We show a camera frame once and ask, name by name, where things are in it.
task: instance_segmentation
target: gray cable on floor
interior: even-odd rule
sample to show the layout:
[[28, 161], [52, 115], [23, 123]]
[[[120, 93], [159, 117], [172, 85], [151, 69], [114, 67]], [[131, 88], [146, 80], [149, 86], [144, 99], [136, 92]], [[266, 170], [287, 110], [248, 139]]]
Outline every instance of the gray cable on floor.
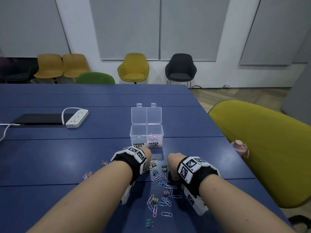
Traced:
[[201, 86], [199, 86], [199, 85], [194, 85], [194, 86], [192, 86], [190, 89], [192, 89], [192, 88], [194, 88], [194, 87], [200, 87], [201, 89], [204, 89], [204, 90], [221, 90], [221, 89], [224, 89], [224, 88], [225, 88], [225, 85], [224, 85], [222, 88], [203, 88], [203, 87], [201, 87]]

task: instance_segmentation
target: transparent lid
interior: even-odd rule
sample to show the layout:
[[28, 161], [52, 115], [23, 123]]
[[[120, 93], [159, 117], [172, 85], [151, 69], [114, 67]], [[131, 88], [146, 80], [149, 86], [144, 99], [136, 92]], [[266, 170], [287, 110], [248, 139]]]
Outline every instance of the transparent lid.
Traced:
[[157, 107], [156, 103], [151, 103], [151, 107], [142, 107], [138, 103], [132, 107], [132, 124], [160, 124], [162, 123], [162, 107]]

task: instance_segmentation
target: white power strip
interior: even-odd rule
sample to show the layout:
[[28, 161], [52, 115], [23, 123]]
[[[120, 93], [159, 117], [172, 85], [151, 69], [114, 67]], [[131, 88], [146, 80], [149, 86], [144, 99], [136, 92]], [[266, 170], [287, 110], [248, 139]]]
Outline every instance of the white power strip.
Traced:
[[66, 127], [68, 128], [77, 128], [89, 115], [88, 110], [78, 110], [67, 122]]

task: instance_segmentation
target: gray roller blind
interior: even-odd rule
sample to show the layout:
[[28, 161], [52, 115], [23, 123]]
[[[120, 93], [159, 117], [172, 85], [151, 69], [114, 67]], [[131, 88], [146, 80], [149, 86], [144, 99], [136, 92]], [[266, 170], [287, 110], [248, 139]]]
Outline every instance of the gray roller blind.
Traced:
[[0, 47], [5, 57], [68, 54], [54, 0], [0, 0]]
[[160, 0], [90, 0], [100, 57], [159, 59]]
[[240, 61], [290, 65], [311, 25], [311, 0], [261, 0]]
[[311, 62], [311, 28], [302, 42], [294, 61], [295, 63], [310, 63]]
[[230, 0], [162, 0], [161, 59], [215, 61]]

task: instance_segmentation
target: person's right hand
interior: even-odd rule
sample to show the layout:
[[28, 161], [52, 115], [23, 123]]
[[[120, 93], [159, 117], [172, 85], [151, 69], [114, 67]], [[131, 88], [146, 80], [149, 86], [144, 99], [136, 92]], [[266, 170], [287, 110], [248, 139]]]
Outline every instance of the person's right hand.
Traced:
[[184, 157], [186, 156], [181, 153], [172, 153], [169, 154], [169, 156], [167, 157], [167, 162], [169, 163], [169, 170], [171, 171], [171, 176], [174, 181], [177, 181], [179, 179], [177, 173], [177, 166]]

